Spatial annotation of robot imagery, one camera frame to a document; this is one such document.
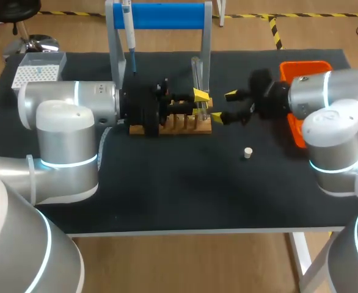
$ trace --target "black tabletop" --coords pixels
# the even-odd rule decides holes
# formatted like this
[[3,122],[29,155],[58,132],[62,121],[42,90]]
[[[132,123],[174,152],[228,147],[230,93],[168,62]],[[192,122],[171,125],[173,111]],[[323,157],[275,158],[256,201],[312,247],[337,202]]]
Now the black tabletop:
[[[124,88],[137,94],[168,77],[173,92],[192,90],[191,52],[138,53],[139,72],[126,70]],[[11,57],[0,77],[0,156],[39,157],[36,133],[18,119],[10,86],[22,56]],[[224,93],[245,88],[252,70],[270,68],[279,78],[286,60],[326,60],[348,68],[341,50],[214,52],[210,95],[228,109]],[[108,54],[68,53],[64,80],[108,81]],[[97,143],[104,129],[98,129]],[[254,150],[243,161],[245,147]],[[133,137],[124,126],[104,144],[97,193],[73,204],[38,206],[66,233],[306,228],[345,226],[358,198],[334,198],[316,185],[305,150],[293,142],[286,119],[254,117],[244,128],[213,123],[202,136]]]

